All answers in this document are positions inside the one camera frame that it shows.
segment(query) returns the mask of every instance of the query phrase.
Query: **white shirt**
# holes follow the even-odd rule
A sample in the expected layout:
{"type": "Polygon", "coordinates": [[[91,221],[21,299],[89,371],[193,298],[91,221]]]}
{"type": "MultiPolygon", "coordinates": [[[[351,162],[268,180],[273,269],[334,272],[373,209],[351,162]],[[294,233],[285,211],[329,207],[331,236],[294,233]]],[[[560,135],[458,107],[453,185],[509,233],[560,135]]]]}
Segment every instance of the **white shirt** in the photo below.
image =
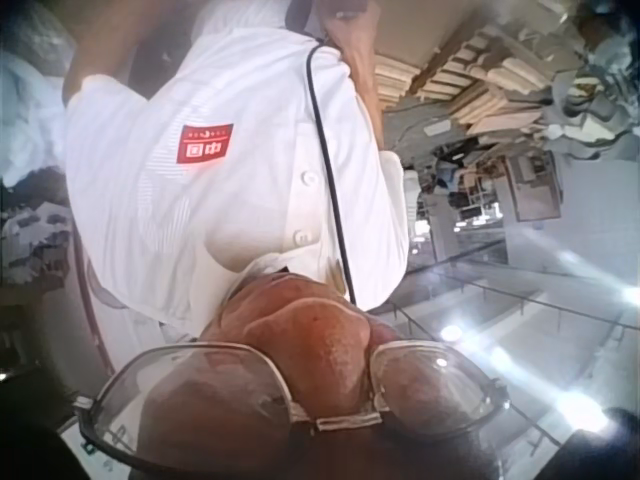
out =
{"type": "MultiPolygon", "coordinates": [[[[150,101],[109,77],[85,80],[67,113],[69,194],[95,272],[120,301],[197,336],[247,275],[288,267],[344,292],[306,86],[315,45],[275,28],[205,32],[150,101]],[[193,139],[185,126],[202,129],[193,139]],[[219,141],[198,144],[199,134],[219,141]],[[178,162],[207,152],[220,158],[178,162]]],[[[403,171],[395,154],[378,152],[339,52],[323,48],[313,65],[356,296],[368,310],[406,270],[403,171]]]]}

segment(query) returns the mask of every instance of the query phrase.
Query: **bright light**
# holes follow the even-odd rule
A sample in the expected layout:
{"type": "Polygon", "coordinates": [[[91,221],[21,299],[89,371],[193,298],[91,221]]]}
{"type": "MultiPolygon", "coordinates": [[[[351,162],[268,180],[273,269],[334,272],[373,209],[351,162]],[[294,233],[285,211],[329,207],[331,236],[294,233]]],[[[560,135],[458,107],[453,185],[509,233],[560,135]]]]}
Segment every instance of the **bright light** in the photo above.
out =
{"type": "Polygon", "coordinates": [[[575,253],[569,251],[569,250],[565,250],[564,252],[561,252],[559,255],[560,260],[562,260],[565,263],[579,263],[580,262],[580,257],[578,257],[575,253]]]}
{"type": "Polygon", "coordinates": [[[513,361],[507,352],[502,348],[494,348],[491,352],[491,364],[498,370],[508,370],[513,365],[513,361]]]}
{"type": "Polygon", "coordinates": [[[445,342],[457,342],[462,338],[462,329],[457,325],[449,325],[442,329],[440,336],[445,342]]]}
{"type": "Polygon", "coordinates": [[[640,288],[627,288],[622,295],[625,301],[640,307],[640,288]]]}
{"type": "Polygon", "coordinates": [[[577,392],[565,393],[556,405],[573,428],[588,432],[600,432],[609,423],[602,407],[594,400],[577,392]]]}
{"type": "Polygon", "coordinates": [[[416,222],[416,235],[429,235],[431,225],[426,220],[418,220],[416,222]]]}

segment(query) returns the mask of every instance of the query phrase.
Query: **man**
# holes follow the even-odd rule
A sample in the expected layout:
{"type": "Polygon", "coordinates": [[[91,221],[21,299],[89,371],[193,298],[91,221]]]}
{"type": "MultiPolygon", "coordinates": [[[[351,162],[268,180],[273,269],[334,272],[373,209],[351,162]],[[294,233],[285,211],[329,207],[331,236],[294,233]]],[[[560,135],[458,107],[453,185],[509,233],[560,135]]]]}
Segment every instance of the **man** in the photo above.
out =
{"type": "Polygon", "coordinates": [[[451,349],[398,340],[327,285],[266,275],[232,293],[206,344],[114,377],[81,429],[147,462],[133,478],[500,478],[478,430],[508,397],[451,349]],[[376,418],[381,400],[392,413],[376,418]]]}
{"type": "MultiPolygon", "coordinates": [[[[146,100],[114,79],[179,0],[113,0],[65,84],[66,173],[103,287],[199,336],[235,286],[287,269],[346,294],[306,60],[284,28],[290,0],[207,2],[177,75],[146,100]]],[[[313,76],[358,304],[383,303],[406,269],[398,157],[381,152],[375,4],[322,15],[313,76]]]]}

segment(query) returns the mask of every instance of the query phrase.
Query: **shirt button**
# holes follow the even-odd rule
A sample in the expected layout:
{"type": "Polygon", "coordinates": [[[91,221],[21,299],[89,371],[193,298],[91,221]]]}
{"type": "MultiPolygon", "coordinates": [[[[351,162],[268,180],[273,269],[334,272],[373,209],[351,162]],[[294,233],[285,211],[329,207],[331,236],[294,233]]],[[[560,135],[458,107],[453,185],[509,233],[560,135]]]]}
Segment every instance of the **shirt button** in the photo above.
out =
{"type": "Polygon", "coordinates": [[[313,172],[304,172],[302,174],[302,183],[304,183],[307,187],[315,187],[318,185],[318,175],[313,172]]]}
{"type": "Polygon", "coordinates": [[[298,247],[305,247],[311,243],[311,235],[304,230],[298,230],[293,234],[293,241],[298,247]]]}

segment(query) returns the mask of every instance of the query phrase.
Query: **red badge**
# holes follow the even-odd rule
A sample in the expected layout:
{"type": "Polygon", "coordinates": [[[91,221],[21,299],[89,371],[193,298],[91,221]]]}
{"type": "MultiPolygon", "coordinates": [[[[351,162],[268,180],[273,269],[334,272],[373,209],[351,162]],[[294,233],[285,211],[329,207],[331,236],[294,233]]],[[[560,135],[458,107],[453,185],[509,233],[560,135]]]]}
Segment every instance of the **red badge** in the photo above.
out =
{"type": "Polygon", "coordinates": [[[178,164],[210,162],[227,154],[233,125],[220,127],[189,127],[185,125],[180,137],[178,164]]]}

